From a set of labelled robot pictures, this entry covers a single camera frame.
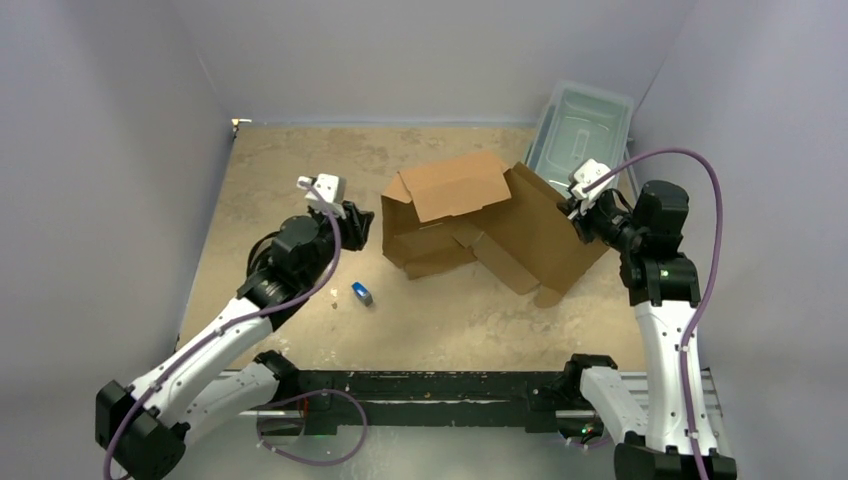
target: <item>clear plastic container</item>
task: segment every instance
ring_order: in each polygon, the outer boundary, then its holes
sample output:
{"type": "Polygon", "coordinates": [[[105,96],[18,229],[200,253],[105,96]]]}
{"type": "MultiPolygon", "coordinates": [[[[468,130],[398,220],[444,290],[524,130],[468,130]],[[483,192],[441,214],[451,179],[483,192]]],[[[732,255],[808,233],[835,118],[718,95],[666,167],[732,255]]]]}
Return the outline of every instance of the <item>clear plastic container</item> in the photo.
{"type": "Polygon", "coordinates": [[[616,167],[624,158],[634,102],[624,95],[559,82],[525,163],[568,197],[568,176],[584,161],[616,167]]]}

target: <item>white connector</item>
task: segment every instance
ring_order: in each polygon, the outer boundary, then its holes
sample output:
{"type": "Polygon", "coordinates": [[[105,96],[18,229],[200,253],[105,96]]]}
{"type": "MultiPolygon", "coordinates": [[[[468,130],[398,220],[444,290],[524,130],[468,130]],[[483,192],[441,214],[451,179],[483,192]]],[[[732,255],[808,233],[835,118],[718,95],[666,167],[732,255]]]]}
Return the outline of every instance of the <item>white connector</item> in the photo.
{"type": "Polygon", "coordinates": [[[571,180],[571,187],[569,188],[569,192],[574,196],[576,200],[580,201],[580,208],[575,209],[569,218],[577,215],[578,211],[581,215],[584,215],[590,208],[595,204],[595,200],[598,198],[598,195],[604,191],[607,185],[612,182],[612,178],[605,180],[602,184],[593,188],[591,191],[587,192],[586,187],[598,181],[599,178],[609,173],[610,168],[603,163],[598,163],[595,159],[590,158],[583,162],[582,165],[577,167],[574,172],[569,175],[569,180],[571,180]]]}
{"type": "MultiPolygon", "coordinates": [[[[336,215],[341,218],[345,218],[344,208],[342,208],[345,184],[346,182],[344,178],[337,177],[335,175],[328,175],[326,173],[322,173],[315,178],[302,176],[297,179],[298,188],[301,190],[307,190],[306,185],[312,185],[312,187],[321,195],[321,199],[327,202],[333,211],[336,212],[336,215]]],[[[319,212],[322,211],[318,197],[313,195],[312,192],[307,191],[305,198],[310,207],[319,212]]]]}

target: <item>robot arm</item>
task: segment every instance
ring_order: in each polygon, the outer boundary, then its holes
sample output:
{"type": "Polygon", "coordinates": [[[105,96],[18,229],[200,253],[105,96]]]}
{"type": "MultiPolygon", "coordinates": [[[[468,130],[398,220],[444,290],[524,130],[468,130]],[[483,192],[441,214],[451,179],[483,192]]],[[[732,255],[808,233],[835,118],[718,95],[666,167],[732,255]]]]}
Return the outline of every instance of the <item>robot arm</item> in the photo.
{"type": "Polygon", "coordinates": [[[643,339],[649,410],[645,415],[636,404],[611,362],[569,362],[572,375],[579,375],[580,395],[618,444],[618,479],[698,478],[693,455],[704,458],[711,478],[736,478],[735,462],[718,455],[707,420],[697,331],[684,347],[688,372],[680,369],[682,332],[701,301],[695,265],[678,251],[689,197],[663,181],[646,183],[633,208],[616,190],[605,189],[611,179],[587,191],[609,171],[594,160],[584,163],[571,176],[572,198],[559,208],[581,241],[597,238],[620,254],[620,276],[643,339]],[[616,203],[616,193],[625,209],[616,203]],[[685,388],[692,392],[694,432],[687,422],[685,388]],[[697,435],[699,452],[692,451],[690,435],[697,435]]]}
{"type": "Polygon", "coordinates": [[[334,267],[331,262],[338,258],[337,248],[356,251],[365,246],[374,219],[372,212],[342,200],[343,179],[322,174],[301,177],[298,185],[309,190],[309,215],[282,224],[270,245],[251,259],[247,280],[221,313],[174,355],[127,387],[112,381],[98,393],[95,429],[103,448],[109,449],[119,425],[131,415],[112,454],[136,480],[163,478],[186,446],[203,434],[244,410],[290,393],[280,391],[290,364],[273,352],[257,356],[226,381],[214,380],[303,306],[305,301],[292,301],[313,289],[328,266],[334,267]],[[318,207],[337,217],[337,232],[318,207]],[[280,308],[256,317],[260,310],[273,307],[280,308]],[[162,380],[165,372],[170,374],[162,380]]]}

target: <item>open cardboard box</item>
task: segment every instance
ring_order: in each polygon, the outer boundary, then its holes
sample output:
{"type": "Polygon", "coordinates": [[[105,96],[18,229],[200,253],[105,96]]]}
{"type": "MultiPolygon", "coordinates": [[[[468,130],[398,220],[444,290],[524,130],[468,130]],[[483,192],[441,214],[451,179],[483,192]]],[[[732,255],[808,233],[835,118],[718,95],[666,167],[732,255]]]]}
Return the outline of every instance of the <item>open cardboard box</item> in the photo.
{"type": "Polygon", "coordinates": [[[475,152],[401,170],[383,192],[383,255],[410,279],[479,261],[536,306],[559,303],[607,250],[584,245],[565,199],[521,163],[475,152]]]}

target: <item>floor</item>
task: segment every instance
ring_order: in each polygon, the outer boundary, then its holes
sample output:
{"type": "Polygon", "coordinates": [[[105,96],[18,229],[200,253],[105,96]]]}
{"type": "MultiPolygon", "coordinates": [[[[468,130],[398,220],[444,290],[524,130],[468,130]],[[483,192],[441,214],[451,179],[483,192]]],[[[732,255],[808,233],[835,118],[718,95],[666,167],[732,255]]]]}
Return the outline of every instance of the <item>floor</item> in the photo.
{"type": "Polygon", "coordinates": [[[347,199],[376,210],[369,244],[344,252],[337,274],[289,322],[232,367],[280,350],[300,368],[559,370],[572,353],[608,354],[644,371],[639,330],[607,252],[549,309],[518,296],[479,264],[414,281],[382,256],[380,193],[401,168],[489,149],[509,163],[533,137],[523,128],[246,127],[235,141],[183,324],[181,342],[218,315],[244,281],[248,250],[306,211],[299,175],[347,178],[347,199]],[[364,307],[358,281],[375,304],[364,307]]]}

